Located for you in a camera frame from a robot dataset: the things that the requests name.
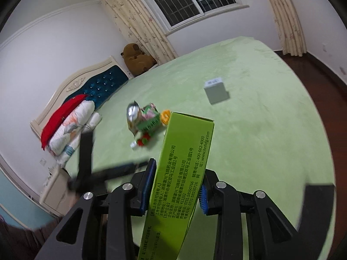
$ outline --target red pillow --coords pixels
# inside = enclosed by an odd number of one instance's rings
[[[69,99],[61,105],[49,118],[46,126],[41,133],[41,146],[44,150],[48,141],[52,138],[59,126],[64,122],[65,118],[86,98],[88,95],[80,94]]]

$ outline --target green box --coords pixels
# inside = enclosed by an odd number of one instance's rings
[[[213,127],[210,119],[171,114],[154,178],[139,260],[177,259],[194,214]]]

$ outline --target mattress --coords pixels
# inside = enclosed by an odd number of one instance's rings
[[[211,105],[203,86],[216,77],[223,79],[230,99]],[[133,159],[159,160],[164,129],[147,147],[130,148],[126,107],[134,100],[140,106],[153,102],[159,111],[213,119],[207,168],[239,191],[265,191],[296,228],[305,184],[334,183],[329,143],[315,105],[290,67],[260,41],[226,40],[130,80],[98,110],[103,120],[95,129],[93,171]],[[66,166],[71,175],[77,174],[77,164],[78,152]],[[110,181],[109,189],[129,179]],[[133,218],[137,244],[144,219]],[[329,252],[334,220],[320,259]],[[197,209],[179,259],[213,259],[216,223],[216,216]],[[246,226],[244,231],[247,259]]]

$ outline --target floral curtain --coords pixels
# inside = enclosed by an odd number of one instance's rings
[[[175,50],[141,0],[100,0],[122,35],[152,55],[158,64],[177,57]]]
[[[306,43],[296,10],[291,0],[269,0],[275,16],[275,24],[283,54],[302,56]]]

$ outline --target light blue panel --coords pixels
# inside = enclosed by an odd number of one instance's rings
[[[1,171],[0,193],[0,203],[29,228],[41,227],[54,219],[50,214],[25,197]]]
[[[10,215],[8,215],[1,207],[0,207],[0,215],[5,219],[6,223],[18,227],[18,228],[23,228],[20,224],[18,224],[15,220],[11,218]]]

